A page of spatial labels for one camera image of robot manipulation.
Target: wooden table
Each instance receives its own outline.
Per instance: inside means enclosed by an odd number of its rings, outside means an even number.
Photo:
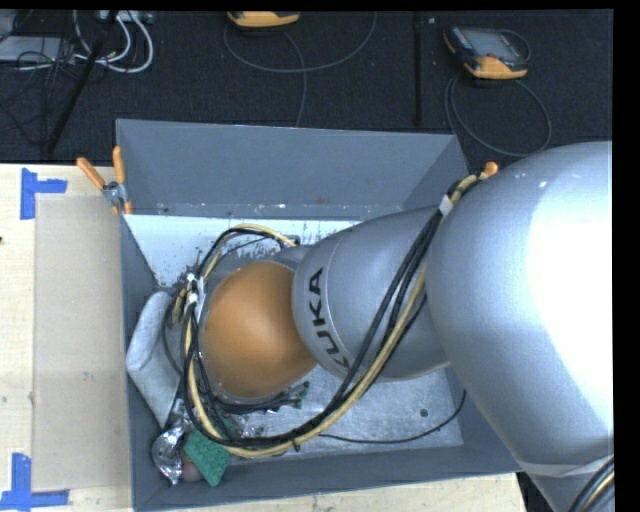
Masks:
[[[44,200],[70,201],[71,198],[93,198],[96,205],[109,206],[84,174],[75,166],[44,166],[0,164],[0,491],[10,488],[11,455],[33,454],[33,408],[38,390],[34,389],[34,319],[36,304],[36,223],[20,220],[21,170],[27,167],[36,172],[39,180],[64,179],[68,183],[64,194],[38,197]],[[107,182],[115,178],[113,168],[98,169]],[[59,229],[70,227],[91,232],[88,219],[68,219]],[[118,251],[118,241],[105,244]],[[73,254],[74,247],[66,247]],[[46,268],[39,268],[42,277]],[[98,300],[100,294],[86,290],[83,294],[81,276],[75,282],[79,293]],[[69,350],[82,340],[69,340]],[[108,414],[108,411],[95,411]],[[56,510],[131,510],[130,486],[102,485],[71,488],[69,504]],[[398,510],[411,511],[491,511],[524,512],[522,496],[515,475],[465,478],[424,484],[401,485],[373,490],[311,495],[283,500],[247,502],[237,505],[211,507],[215,512],[276,511],[333,511],[368,512]]]

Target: cable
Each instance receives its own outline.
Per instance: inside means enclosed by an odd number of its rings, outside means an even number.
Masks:
[[[458,200],[468,190],[470,190],[472,185],[479,180],[486,179],[488,176],[488,174],[483,172],[478,175],[469,175],[460,180],[454,184],[454,187],[452,187],[453,192],[451,197],[447,195],[443,198],[443,203],[446,199],[448,201],[449,208],[453,207],[453,205],[455,205]],[[198,389],[194,367],[194,356],[197,354],[198,358],[201,357],[198,348],[198,322],[194,313],[194,304],[197,299],[192,300],[191,295],[193,291],[190,292],[188,288],[191,287],[192,290],[195,290],[194,287],[197,279],[202,278],[203,276],[208,276],[208,274],[212,272],[222,251],[220,243],[229,236],[234,236],[234,230],[265,230],[268,228],[253,224],[245,224],[236,226],[236,228],[231,228],[224,232],[223,235],[214,242],[213,246],[208,251],[207,256],[200,264],[197,274],[199,277],[196,276],[190,278],[188,285],[183,288],[183,292],[178,294],[178,297],[181,297],[180,300],[176,301],[178,307],[181,307],[180,304],[184,302],[189,304],[185,313],[186,319],[183,323],[183,353],[186,358],[184,361],[184,374],[182,380],[184,393],[183,398],[187,404],[186,410],[195,427],[206,437],[224,446],[234,455],[240,457],[263,457],[280,455],[291,448],[299,450],[302,443],[320,435],[335,423],[357,402],[360,397],[364,395],[364,393],[367,392],[370,386],[377,379],[378,375],[384,369],[384,366],[393,354],[397,344],[415,319],[415,315],[417,314],[416,310],[424,304],[424,286],[426,280],[426,264],[424,262],[424,257],[438,226],[444,218],[444,215],[442,207],[438,208],[429,217],[425,226],[412,243],[387,289],[385,297],[376,312],[352,366],[349,368],[347,376],[343,379],[340,387],[325,409],[321,413],[316,414],[313,418],[307,420],[301,426],[294,428],[289,432],[265,437],[231,438],[222,434],[221,431],[224,424],[220,420],[215,398],[211,400],[211,412],[213,413],[213,418],[210,418],[207,414],[206,406],[202,402]],[[266,232],[270,236],[273,236],[274,234],[273,230],[263,232]],[[405,302],[404,298],[407,292],[409,295]],[[365,370],[364,375],[351,388],[349,388],[351,381],[357,375],[360,365],[362,364],[364,357],[367,354],[376,333],[378,332],[382,318],[386,315],[388,306],[391,304],[394,295],[395,302],[390,312],[389,320],[378,352],[373,362]],[[200,365],[200,359],[198,359],[198,363],[201,375],[206,377],[204,368]]]
[[[540,107],[540,110],[542,110],[542,113],[544,114],[546,128],[547,128],[547,136],[545,138],[545,141],[542,143],[542,145],[540,147],[538,147],[538,149],[535,149],[535,150],[533,150],[531,152],[528,152],[528,153],[520,153],[520,152],[506,151],[504,149],[500,149],[500,148],[498,148],[496,146],[493,146],[493,145],[485,142],[484,140],[482,140],[478,135],[476,135],[473,131],[471,131],[471,129],[464,123],[464,121],[462,121],[460,113],[458,112],[458,108],[456,107],[456,103],[455,103],[453,95],[454,95],[455,87],[456,87],[461,75],[462,75],[462,73],[454,75],[449,80],[449,82],[447,83],[447,85],[445,87],[445,100],[444,100],[445,114],[447,116],[447,122],[449,123],[449,127],[454,132],[455,132],[455,128],[454,128],[454,123],[452,121],[455,118],[455,120],[462,127],[462,129],[472,139],[474,139],[476,142],[482,144],[484,147],[486,147],[486,148],[488,148],[488,149],[490,149],[492,151],[495,151],[496,153],[500,153],[500,154],[506,155],[506,156],[519,157],[519,158],[524,158],[524,157],[533,155],[535,153],[539,153],[540,151],[543,151],[549,145],[549,142],[551,141],[551,118],[549,117],[549,113],[547,112],[547,109],[543,105],[542,100],[540,100],[540,98],[528,86],[526,86],[520,80],[512,80],[512,82],[515,82],[516,85],[518,85],[519,87],[522,87],[535,100],[535,102]]]
[[[131,34],[129,32],[129,29],[126,27],[125,23],[122,21],[122,18],[120,16],[120,14],[118,14],[118,16],[116,17],[116,21],[118,22],[118,24],[120,25],[120,27],[123,30],[123,33],[125,34],[125,38],[127,40],[125,49],[119,54],[116,55],[115,57],[110,57],[110,56],[104,56],[104,57],[100,57],[98,59],[96,59],[96,64],[99,64],[101,66],[106,67],[107,69],[110,69],[112,71],[115,71],[117,73],[125,73],[125,74],[134,74],[134,73],[140,73],[142,71],[145,71],[146,69],[149,68],[149,66],[151,66],[151,63],[153,62],[153,58],[154,58],[154,46],[153,46],[153,40],[151,39],[151,34],[149,33],[149,31],[147,30],[147,28],[144,26],[144,24],[139,20],[138,16],[132,16],[131,14],[129,14],[129,18],[133,20],[133,22],[136,24],[136,26],[138,27],[138,29],[140,30],[140,32],[142,32],[142,34],[144,35],[145,38],[145,42],[147,45],[147,58],[145,60],[145,62],[143,64],[141,64],[138,67],[120,67],[120,66],[114,66],[113,62],[117,62],[121,59],[123,59],[124,57],[126,57],[132,47],[132,42],[131,42]],[[88,43],[84,40],[83,36],[82,36],[82,32],[80,30],[80,24],[78,23],[78,11],[77,10],[73,10],[73,21],[74,21],[74,30],[76,32],[76,35],[78,36],[80,43],[82,44],[83,48],[89,52],[90,51],[90,47],[88,45]],[[88,56],[86,55],[81,55],[81,54],[75,54],[74,57],[78,58],[78,59],[83,59],[86,60],[88,59]]]
[[[197,392],[194,393],[194,390],[197,390],[197,386],[195,381],[195,373],[193,370],[193,360],[187,360],[185,363],[185,367],[188,370],[187,371],[188,393],[191,393],[191,398],[193,399],[195,408],[198,411],[198,416],[202,420],[202,425],[200,425],[198,422],[195,422],[194,424],[199,429],[203,428],[204,433],[208,437],[213,438],[216,442],[225,446],[230,453],[240,457],[253,458],[253,457],[280,455],[290,450],[291,448],[299,449],[302,443],[319,435],[324,430],[329,428],[333,423],[335,423],[340,417],[342,417],[342,415],[351,408],[351,406],[360,398],[360,396],[362,396],[364,391],[368,389],[369,385],[376,379],[380,370],[382,369],[384,362],[386,362],[386,359],[389,357],[390,352],[393,350],[396,343],[400,339],[402,330],[406,322],[408,321],[408,318],[411,315],[411,311],[413,310],[413,307],[418,302],[418,298],[422,290],[424,289],[425,275],[426,273],[423,266],[422,270],[418,275],[416,284],[414,285],[412,292],[407,300],[407,304],[403,309],[402,313],[400,314],[398,324],[394,328],[390,340],[388,341],[388,343],[386,343],[383,346],[382,350],[380,351],[380,353],[378,354],[378,356],[376,357],[376,359],[374,360],[370,368],[367,370],[364,377],[356,384],[354,391],[349,395],[349,397],[345,400],[345,402],[331,416],[329,416],[326,420],[316,425],[309,432],[305,432],[302,435],[297,435],[296,437],[294,437],[293,439],[290,439],[289,441],[282,442],[276,446],[271,446],[269,448],[247,449],[247,448],[237,448],[237,447],[229,446],[228,441],[224,440],[221,437],[218,430],[213,426],[213,424],[209,420],[209,417],[207,416],[206,411],[204,409],[204,405],[200,400],[200,396],[198,395]],[[192,348],[192,345],[191,345],[191,340],[193,336],[192,323],[193,322],[188,321],[186,324],[185,340],[186,340],[187,349]]]
[[[437,227],[438,223],[439,223],[439,218],[441,217],[441,215],[433,215],[429,222],[427,223],[427,225],[425,226],[425,228],[423,229],[423,231],[421,232],[420,236],[418,237],[418,239],[416,240],[416,242],[414,242],[412,248],[410,249],[409,253],[407,254],[407,256],[405,257],[405,260],[403,261],[403,263],[401,264],[400,269],[398,270],[395,278],[394,278],[394,282],[392,283],[392,285],[389,287],[387,294],[385,296],[385,298],[383,299],[383,303],[380,305],[380,308],[378,310],[378,314],[376,315],[376,318],[374,319],[374,322],[372,323],[367,338],[365,339],[365,341],[363,342],[360,351],[358,353],[358,356],[356,357],[356,361],[354,362],[353,366],[350,369],[349,374],[347,375],[347,377],[344,379],[340,389],[336,392],[336,394],[334,395],[333,399],[331,400],[331,402],[329,403],[329,405],[327,405],[327,407],[325,408],[325,410],[316,415],[314,418],[312,418],[311,420],[307,421],[304,425],[302,425],[301,427],[298,427],[290,432],[288,432],[287,434],[282,434],[279,436],[271,436],[268,438],[246,438],[243,439],[241,443],[238,443],[236,441],[236,443],[229,443],[228,441],[220,441],[219,437],[215,435],[215,429],[213,429],[213,426],[209,423],[208,425],[202,426],[197,424],[198,428],[202,429],[202,432],[207,435],[208,437],[210,437],[211,439],[220,442],[221,444],[223,444],[224,446],[238,446],[238,444],[240,445],[248,445],[248,444],[264,444],[264,443],[280,443],[278,445],[278,447],[275,449],[275,452],[270,451],[270,452],[264,452],[264,451],[260,451],[258,455],[253,455],[253,456],[264,456],[267,454],[273,454],[273,453],[284,453],[285,451],[287,451],[289,448],[291,447],[296,447],[299,446],[298,442],[301,440],[306,440],[307,439],[307,435],[317,435],[317,433],[319,433],[320,431],[324,430],[325,428],[328,427],[327,421],[330,421],[330,423],[334,422],[337,420],[338,417],[340,417],[342,414],[344,414],[344,412],[346,412],[346,410],[354,403],[355,400],[357,400],[360,396],[362,396],[362,394],[364,392],[366,392],[366,390],[369,388],[369,386],[373,383],[373,380],[375,380],[375,376],[377,376],[377,374],[381,371],[382,367],[384,366],[384,363],[386,363],[386,359],[388,359],[389,354],[393,351],[395,344],[397,344],[397,342],[399,341],[399,339],[401,339],[402,334],[404,332],[404,330],[406,329],[406,324],[408,323],[408,316],[409,316],[409,309],[411,309],[411,306],[409,306],[409,303],[407,303],[407,305],[405,306],[405,308],[403,309],[403,312],[401,313],[401,318],[402,320],[398,321],[397,325],[395,326],[395,328],[392,331],[392,334],[390,336],[390,338],[387,340],[387,343],[382,347],[381,351],[379,352],[378,358],[376,359],[376,361],[374,361],[374,363],[371,365],[371,367],[369,368],[369,371],[365,374],[365,376],[358,382],[358,384],[356,384],[351,390],[349,390],[348,393],[344,394],[344,392],[346,391],[347,387],[350,384],[350,380],[355,376],[359,365],[362,363],[362,360],[364,358],[364,355],[367,352],[368,346],[370,345],[376,331],[377,331],[377,327],[382,319],[382,317],[384,316],[384,312],[386,311],[386,306],[389,304],[389,302],[391,301],[392,296],[394,295],[396,288],[398,286],[398,284],[400,283],[400,281],[403,280],[403,276],[405,277],[405,279],[407,277],[409,277],[408,280],[405,280],[405,282],[408,282],[410,280],[410,278],[412,277],[412,273],[409,274],[405,274],[407,269],[411,266],[412,264],[412,260],[415,258],[416,253],[418,251],[418,248],[420,247],[420,245],[422,245],[422,250],[426,252],[426,248],[428,247],[428,242],[430,241],[430,239],[433,236],[433,233],[435,232],[435,227]],[[421,271],[421,275],[422,275],[422,286],[424,285],[424,268]],[[420,291],[419,291],[419,287],[420,287],[420,278],[418,279],[418,281],[416,282],[416,284],[414,284],[414,290],[412,291],[412,302],[417,301],[417,297],[420,295]],[[401,301],[402,300],[402,293],[398,293],[397,296],[397,300]],[[185,375],[185,381],[189,380],[190,382],[190,386],[192,389],[195,389],[195,378],[193,377],[193,374],[191,375]],[[198,408],[197,402],[199,400],[199,397],[196,396],[194,394],[194,396],[192,397],[194,399],[194,402],[196,403],[196,408]],[[189,395],[186,395],[186,399],[187,402],[189,402]]]
[[[611,457],[589,479],[580,494],[576,497],[569,512],[588,512],[596,503],[601,503],[602,498],[609,497],[609,492],[615,490],[615,466]]]
[[[312,66],[312,67],[300,67],[300,68],[271,68],[271,67],[267,67],[267,66],[261,66],[259,64],[254,64],[251,61],[248,61],[247,59],[244,59],[243,57],[241,57],[240,55],[238,55],[233,48],[231,48],[231,45],[229,44],[229,40],[228,40],[228,32],[229,32],[229,26],[230,25],[226,25],[224,28],[224,31],[222,32],[222,39],[224,41],[224,45],[227,48],[227,50],[229,51],[229,53],[231,53],[231,55],[233,55],[236,59],[238,59],[240,62],[242,62],[243,64],[250,66],[254,69],[259,69],[261,71],[269,71],[271,73],[309,73],[312,71],[321,71],[324,69],[329,69],[332,68],[334,66],[338,66],[339,64],[342,64],[346,61],[348,61],[350,58],[354,57],[355,55],[357,55],[360,50],[362,50],[366,44],[369,42],[369,39],[371,39],[371,36],[373,34],[373,31],[376,28],[376,22],[378,19],[378,13],[377,11],[373,12],[373,18],[372,18],[372,22],[371,22],[371,28],[369,29],[369,33],[366,35],[366,37],[363,39],[363,41],[358,45],[358,47],[353,50],[351,53],[349,53],[348,55],[346,55],[345,57],[342,57],[341,59],[338,59],[334,62],[329,62],[327,64],[322,64],[320,66]]]
[[[337,441],[344,441],[344,442],[347,442],[347,443],[355,443],[355,444],[400,444],[400,443],[410,443],[411,441],[416,441],[416,440],[422,439],[423,437],[426,437],[426,436],[428,436],[430,434],[433,434],[434,432],[446,427],[449,423],[451,423],[456,418],[456,416],[458,416],[460,411],[462,410],[462,406],[464,405],[466,396],[467,396],[467,390],[465,389],[465,390],[462,391],[462,397],[460,398],[460,401],[458,402],[458,406],[456,407],[455,411],[453,411],[451,416],[449,416],[446,420],[444,420],[443,422],[439,423],[435,427],[430,428],[429,430],[427,430],[425,432],[421,432],[420,434],[416,434],[416,435],[411,436],[411,437],[404,437],[404,438],[401,438],[401,439],[352,439],[350,437],[342,437],[342,436],[337,436],[337,435],[334,435],[334,434],[320,434],[320,437],[327,437],[327,438],[335,439]]]
[[[300,51],[300,47],[296,44],[293,38],[286,32],[284,32],[284,37],[286,37],[289,43],[291,43],[291,46],[293,46],[293,49],[298,54],[298,59],[300,59],[300,67],[304,69],[305,67],[304,57],[302,56],[302,51]],[[307,72],[303,71],[302,72],[302,98],[300,100],[300,108],[298,109],[298,117],[296,118],[296,124],[295,124],[296,127],[300,126],[300,120],[302,119],[302,112],[304,111],[304,105],[306,101],[307,101]]]

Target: gray bin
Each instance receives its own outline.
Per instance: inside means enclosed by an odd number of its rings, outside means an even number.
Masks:
[[[122,148],[134,214],[168,221],[202,217],[265,223],[269,219],[359,222],[437,205],[451,183],[468,172],[453,135],[121,119],[116,123],[116,140]],[[147,298],[161,286],[124,218],[121,251],[128,344]],[[431,397],[435,407],[454,408],[462,393],[456,375],[451,369],[434,373],[427,377],[438,384],[433,388],[438,396]],[[128,401],[136,510],[213,506],[519,470],[467,397],[447,426],[452,434],[435,441],[379,449],[333,446],[326,453],[325,444],[318,445],[312,457],[303,446],[300,454],[232,464],[216,488],[204,481],[172,488],[150,456],[160,429],[130,379]],[[430,412],[435,417],[444,411]]]

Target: gray metal surface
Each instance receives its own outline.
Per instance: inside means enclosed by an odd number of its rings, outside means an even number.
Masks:
[[[45,64],[56,59],[63,44],[60,38],[40,36],[9,36],[0,44],[0,62],[17,62],[29,64]]]
[[[437,204],[467,174],[452,135],[123,119],[117,133],[136,213],[365,220]]]
[[[530,157],[482,183],[428,253],[452,368],[533,475],[613,453],[611,143]]]

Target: green object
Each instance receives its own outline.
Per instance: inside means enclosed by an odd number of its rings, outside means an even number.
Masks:
[[[189,434],[184,451],[211,487],[216,487],[229,465],[231,454],[199,430]]]

